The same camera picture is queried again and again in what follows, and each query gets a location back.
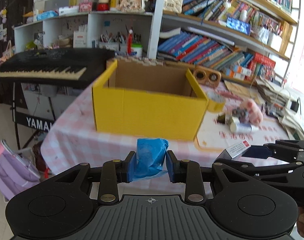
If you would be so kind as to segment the small white red box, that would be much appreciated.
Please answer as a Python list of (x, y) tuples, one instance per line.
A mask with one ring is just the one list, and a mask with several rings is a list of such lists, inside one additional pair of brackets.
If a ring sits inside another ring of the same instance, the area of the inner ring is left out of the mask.
[(220, 157), (227, 160), (237, 159), (238, 157), (242, 156), (242, 154), (250, 147), (251, 145), (246, 140), (243, 140), (224, 149)]

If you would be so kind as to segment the white spray bottle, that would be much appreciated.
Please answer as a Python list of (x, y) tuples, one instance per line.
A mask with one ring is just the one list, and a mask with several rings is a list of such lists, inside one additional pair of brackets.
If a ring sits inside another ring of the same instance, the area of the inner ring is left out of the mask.
[(250, 134), (258, 131), (259, 128), (257, 126), (254, 126), (250, 123), (232, 123), (230, 124), (230, 131), (232, 133), (237, 133), (237, 134)]

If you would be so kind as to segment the blue plastic bag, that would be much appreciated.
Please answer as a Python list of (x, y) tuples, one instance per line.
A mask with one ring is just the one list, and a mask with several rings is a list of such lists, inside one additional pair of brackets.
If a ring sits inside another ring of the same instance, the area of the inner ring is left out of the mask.
[(137, 139), (133, 181), (164, 176), (167, 173), (163, 165), (168, 146), (166, 139)]

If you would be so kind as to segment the pink plush paw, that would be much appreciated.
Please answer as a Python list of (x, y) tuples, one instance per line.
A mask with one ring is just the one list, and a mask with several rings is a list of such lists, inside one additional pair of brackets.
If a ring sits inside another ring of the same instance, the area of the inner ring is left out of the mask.
[(263, 121), (263, 113), (253, 99), (246, 99), (240, 104), (240, 108), (247, 110), (249, 122), (259, 126)]

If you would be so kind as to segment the cartoon desk mat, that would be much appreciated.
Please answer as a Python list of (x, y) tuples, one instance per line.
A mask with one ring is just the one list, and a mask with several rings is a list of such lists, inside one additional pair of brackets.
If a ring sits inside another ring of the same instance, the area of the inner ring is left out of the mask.
[(246, 140), (250, 145), (263, 145), (266, 143), (274, 143), (279, 139), (289, 139), (287, 132), (273, 118), (265, 117), (263, 122), (258, 126), (259, 130), (250, 134), (237, 134), (230, 131), (230, 125), (226, 123), (219, 123), (217, 121), (220, 114), (230, 114), (233, 108), (238, 107), (242, 100), (225, 98), (225, 106), (220, 113), (211, 113), (206, 111), (202, 124), (199, 127), (198, 133), (195, 137), (195, 147), (204, 152), (221, 152), (224, 149)]

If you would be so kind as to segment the grey toy car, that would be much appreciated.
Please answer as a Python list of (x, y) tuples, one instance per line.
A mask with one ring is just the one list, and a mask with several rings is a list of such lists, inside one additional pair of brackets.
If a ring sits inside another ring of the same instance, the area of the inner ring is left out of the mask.
[(231, 115), (233, 118), (237, 118), (239, 122), (244, 123), (247, 121), (248, 112), (244, 108), (234, 108), (232, 109)]

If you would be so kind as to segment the stack of papers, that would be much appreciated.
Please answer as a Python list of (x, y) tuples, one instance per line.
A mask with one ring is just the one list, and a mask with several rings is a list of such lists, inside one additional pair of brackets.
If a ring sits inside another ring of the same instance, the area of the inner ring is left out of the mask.
[[(304, 95), (290, 87), (283, 88), (261, 77), (256, 79), (255, 83), (266, 102), (267, 112), (277, 118), (289, 139), (304, 140)], [(300, 107), (295, 113), (290, 109), (291, 101), (298, 99)]]

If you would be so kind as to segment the pink checkered tablecloth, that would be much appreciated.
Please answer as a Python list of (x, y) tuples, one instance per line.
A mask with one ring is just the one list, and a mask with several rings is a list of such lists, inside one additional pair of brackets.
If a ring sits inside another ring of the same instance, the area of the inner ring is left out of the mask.
[[(194, 141), (170, 140), (168, 144), (178, 159), (190, 159), (201, 166), (211, 166), (221, 153), (200, 151)], [(136, 147), (136, 137), (96, 131), (92, 89), (87, 88), (56, 120), (41, 145), (41, 155), (51, 172), (59, 174), (79, 163), (98, 167), (124, 159)]]

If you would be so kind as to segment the black power adapter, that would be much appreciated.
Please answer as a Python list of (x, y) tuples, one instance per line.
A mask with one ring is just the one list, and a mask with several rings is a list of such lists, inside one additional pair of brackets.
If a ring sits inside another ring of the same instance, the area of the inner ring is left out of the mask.
[(298, 112), (299, 107), (300, 107), (300, 102), (299, 102), (299, 99), (298, 99), (298, 100), (296, 100), (296, 101), (291, 101), (291, 106), (290, 106), (290, 109), (291, 109), (292, 111), (294, 111), (295, 113), (297, 113), (297, 112)]

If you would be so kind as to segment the yellow tape roll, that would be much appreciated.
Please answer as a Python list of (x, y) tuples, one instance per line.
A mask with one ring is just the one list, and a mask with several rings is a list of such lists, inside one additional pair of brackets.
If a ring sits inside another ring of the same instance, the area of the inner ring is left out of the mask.
[(208, 98), (207, 110), (211, 113), (220, 113), (225, 106), (225, 98), (215, 91), (206, 92)]

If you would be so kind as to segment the yellow cardboard box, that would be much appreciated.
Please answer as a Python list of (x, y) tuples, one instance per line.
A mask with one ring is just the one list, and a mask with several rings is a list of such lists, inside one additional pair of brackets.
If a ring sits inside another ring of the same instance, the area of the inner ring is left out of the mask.
[(98, 132), (193, 140), (208, 97), (186, 68), (114, 60), (92, 84)]

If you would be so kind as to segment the wooden retro radio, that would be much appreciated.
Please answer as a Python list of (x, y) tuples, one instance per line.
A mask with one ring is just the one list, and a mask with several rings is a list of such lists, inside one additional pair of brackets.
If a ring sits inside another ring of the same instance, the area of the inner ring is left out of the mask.
[(211, 68), (196, 66), (193, 75), (198, 84), (211, 88), (217, 88), (221, 81), (221, 73)]

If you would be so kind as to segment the purple pink backpack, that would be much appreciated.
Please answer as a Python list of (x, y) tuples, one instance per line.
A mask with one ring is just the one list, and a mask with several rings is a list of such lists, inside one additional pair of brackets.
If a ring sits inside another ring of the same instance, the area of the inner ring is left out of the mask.
[(6, 201), (40, 183), (32, 148), (12, 150), (7, 142), (0, 141), (0, 191)]

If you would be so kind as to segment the black Yamaha keyboard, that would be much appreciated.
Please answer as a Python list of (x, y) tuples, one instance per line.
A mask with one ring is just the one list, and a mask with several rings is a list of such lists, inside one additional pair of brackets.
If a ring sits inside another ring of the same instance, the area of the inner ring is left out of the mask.
[(34, 83), (84, 89), (105, 70), (115, 52), (100, 48), (29, 50), (0, 65), (0, 82)]

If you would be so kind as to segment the wooden chessboard box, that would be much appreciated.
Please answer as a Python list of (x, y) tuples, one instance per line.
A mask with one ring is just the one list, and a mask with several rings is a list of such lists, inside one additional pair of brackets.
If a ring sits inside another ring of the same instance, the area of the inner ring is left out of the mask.
[(164, 66), (164, 61), (159, 61), (156, 59), (149, 59), (147, 57), (116, 57), (117, 60), (125, 61), (125, 62), (135, 62), (140, 63), (144, 66)]

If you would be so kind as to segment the white bookshelf unit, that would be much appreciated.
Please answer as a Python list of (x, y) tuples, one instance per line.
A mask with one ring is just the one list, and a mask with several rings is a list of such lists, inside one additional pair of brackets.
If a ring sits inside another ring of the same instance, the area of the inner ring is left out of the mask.
[(286, 57), (281, 51), (263, 44), (254, 37), (232, 30), (219, 23), (162, 10), (155, 10), (154, 12), (78, 12), (23, 24), (14, 28), (15, 51), (17, 53), (24, 51), (27, 43), (32, 41), (34, 34), (40, 32), (44, 34), (43, 45), (48, 47), (64, 30), (67, 33), (73, 33), (82, 20), (85, 20), (88, 25), (87, 47), (92, 46), (93, 40), (97, 40), (105, 28), (119, 32), (128, 27), (133, 27), (134, 31), (142, 35), (143, 47), (146, 50), (147, 57), (154, 59), (157, 54), (160, 31), (163, 28), (186, 29), (193, 27), (208, 34), (213, 34), (216, 38), (225, 38), (225, 40), (232, 41), (238, 46), (246, 47), (261, 54), (274, 55), (287, 63), (291, 61), (290, 57)]

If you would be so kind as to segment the white green-lid jar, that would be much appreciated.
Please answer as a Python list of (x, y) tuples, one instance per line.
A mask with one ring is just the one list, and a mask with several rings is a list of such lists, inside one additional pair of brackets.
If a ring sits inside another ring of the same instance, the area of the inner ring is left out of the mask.
[(131, 44), (131, 55), (134, 57), (142, 57), (143, 46), (140, 43)]

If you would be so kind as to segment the keyboard stand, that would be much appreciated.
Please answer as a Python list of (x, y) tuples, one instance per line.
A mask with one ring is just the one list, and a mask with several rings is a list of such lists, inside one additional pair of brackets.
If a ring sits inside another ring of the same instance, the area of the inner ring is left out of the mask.
[(18, 125), (22, 125), (24, 127), (34, 129), (32, 136), (29, 137), (29, 139), (23, 145), (23, 148), (26, 148), (29, 145), (29, 143), (32, 142), (34, 137), (39, 135), (39, 133), (49, 132), (49, 130), (51, 130), (52, 126), (54, 125), (54, 123), (56, 121), (56, 115), (54, 112), (53, 102), (51, 100), (51, 97), (48, 97), (47, 99), (49, 101), (49, 106), (50, 106), (51, 114), (53, 116), (53, 120), (35, 116), (36, 110), (34, 110), (34, 113), (32, 115), (18, 112), (17, 106), (16, 106), (16, 100), (15, 100), (17, 85), (18, 84), (16, 82), (13, 83), (13, 96), (12, 96), (11, 111), (12, 111), (12, 120), (14, 122), (16, 143), (17, 143), (18, 149), (20, 150), (21, 145), (20, 145)]

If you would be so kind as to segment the red white doll figurine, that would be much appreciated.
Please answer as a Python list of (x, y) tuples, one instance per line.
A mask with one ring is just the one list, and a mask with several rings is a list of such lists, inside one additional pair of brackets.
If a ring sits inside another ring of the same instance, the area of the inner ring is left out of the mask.
[(108, 11), (109, 10), (109, 0), (98, 0), (97, 11)]

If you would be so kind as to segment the white quilted handbag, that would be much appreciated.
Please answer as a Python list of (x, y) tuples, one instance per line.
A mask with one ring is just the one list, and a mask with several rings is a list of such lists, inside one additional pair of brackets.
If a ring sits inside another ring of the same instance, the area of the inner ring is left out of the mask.
[(183, 0), (164, 0), (163, 10), (180, 14), (182, 12)]

